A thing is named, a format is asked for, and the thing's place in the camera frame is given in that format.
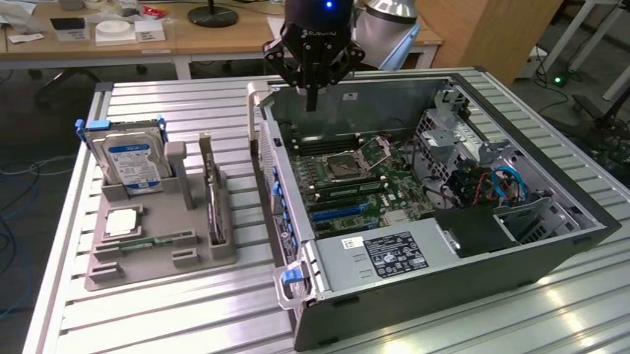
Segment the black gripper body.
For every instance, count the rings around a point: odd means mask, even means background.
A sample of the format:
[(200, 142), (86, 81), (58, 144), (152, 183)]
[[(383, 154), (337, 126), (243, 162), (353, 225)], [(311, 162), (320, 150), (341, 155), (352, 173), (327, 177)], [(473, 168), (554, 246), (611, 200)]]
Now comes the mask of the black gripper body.
[(312, 64), (319, 58), (320, 45), (347, 44), (351, 39), (352, 1), (300, 0), (284, 5), (281, 38), (296, 63), (312, 83)]

